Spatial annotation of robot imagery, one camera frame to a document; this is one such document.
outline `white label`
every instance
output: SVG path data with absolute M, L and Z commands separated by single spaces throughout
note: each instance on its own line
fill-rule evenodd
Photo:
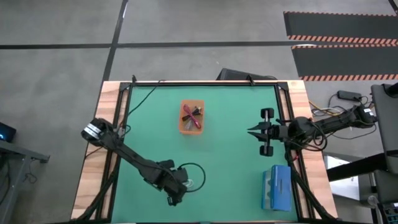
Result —
M 90 128 L 85 127 L 84 131 L 87 132 L 89 135 L 93 136 L 94 138 L 99 139 L 98 135 L 94 131 L 92 131 Z
M 99 134 L 101 132 L 101 130 L 99 130 L 96 126 L 92 125 L 91 123 L 89 123 L 87 125 L 88 128 L 90 128 L 91 130 L 95 131 L 97 134 Z

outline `black floor mat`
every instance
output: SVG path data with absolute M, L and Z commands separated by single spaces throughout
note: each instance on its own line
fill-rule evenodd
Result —
M 397 16 L 284 12 L 284 17 L 292 40 L 395 44 L 398 39 Z
M 305 81 L 398 79 L 395 44 L 293 46 L 292 53 Z

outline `green table surface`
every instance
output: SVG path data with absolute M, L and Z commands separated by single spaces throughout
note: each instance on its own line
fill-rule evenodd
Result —
M 130 109 L 151 91 L 135 86 Z M 182 100 L 204 100 L 203 133 L 179 133 Z M 275 109 L 273 86 L 160 86 L 127 119 L 131 131 L 125 144 L 153 161 L 173 159 L 176 166 L 196 162 L 206 171 L 206 184 L 187 193 L 176 207 L 167 204 L 167 194 L 145 183 L 137 169 L 121 161 L 113 223 L 123 222 L 239 222 L 256 220 L 297 221 L 292 199 L 290 212 L 261 209 L 262 173 L 275 164 L 287 165 L 284 145 L 273 141 L 274 156 L 259 155 L 261 142 L 247 128 L 261 121 L 260 109 Z M 199 168 L 186 166 L 198 187 Z

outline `wooden table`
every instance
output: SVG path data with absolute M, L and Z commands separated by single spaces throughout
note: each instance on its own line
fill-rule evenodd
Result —
M 155 83 L 157 81 L 144 81 L 144 82 Z M 194 81 L 180 81 L 180 82 L 191 83 Z M 308 102 L 308 96 L 307 92 L 305 91 L 305 85 L 303 81 L 278 80 L 278 81 L 264 81 L 264 82 L 287 82 L 289 85 L 289 92 L 290 92 L 290 98 L 292 102 L 294 115 L 296 117 L 298 116 L 305 116 L 308 118 L 312 117 L 310 105 Z M 97 118 L 104 118 L 107 119 L 109 122 L 113 121 L 120 83 L 121 82 L 103 83 L 103 87 L 101 90 L 101 94 L 99 96 L 99 102 L 95 114 Z M 123 117 L 123 111 L 126 105 L 126 98 L 127 98 L 126 95 L 123 97 L 120 118 Z M 283 100 L 284 98 L 285 97 L 282 97 L 282 104 L 283 107 L 286 109 L 286 102 Z M 87 149 L 87 154 L 94 151 L 95 149 L 96 147 L 89 145 Z M 326 168 L 323 162 L 322 153 L 311 152 L 306 150 L 303 150 L 302 153 L 303 153 L 305 169 L 307 172 L 308 183 L 311 191 L 314 193 L 319 202 L 326 208 L 326 210 L 334 217 L 337 217 L 336 207 L 333 200 L 333 196 L 331 194 L 330 184 L 326 174 Z M 79 217 L 90 205 L 90 203 L 93 201 L 96 194 L 100 190 L 101 179 L 104 171 L 105 157 L 106 157 L 106 150 L 100 149 L 98 152 L 90 155 L 85 160 L 81 172 L 75 203 L 73 205 L 71 218 Z M 300 194 L 300 202 L 303 209 L 303 215 L 304 217 L 308 217 L 307 203 L 303 195 L 303 192 L 300 189 L 299 189 L 299 194 Z M 106 217 L 106 214 L 108 212 L 109 197 L 110 197 L 110 190 L 108 191 L 105 197 L 104 207 L 102 210 L 102 217 Z

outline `orange container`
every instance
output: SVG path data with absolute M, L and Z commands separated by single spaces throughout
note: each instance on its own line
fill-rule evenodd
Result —
M 193 111 L 195 107 L 201 107 L 201 115 L 196 115 L 195 118 L 201 125 L 201 128 L 198 129 L 195 124 L 192 124 L 192 128 L 190 130 L 185 130 L 185 125 L 189 122 L 189 119 L 183 121 L 182 118 L 188 115 L 187 112 L 184 111 L 184 105 L 188 105 L 190 110 Z M 205 101 L 204 100 L 183 100 L 181 101 L 180 106 L 180 117 L 178 122 L 178 129 L 181 134 L 201 134 L 204 128 L 205 121 Z

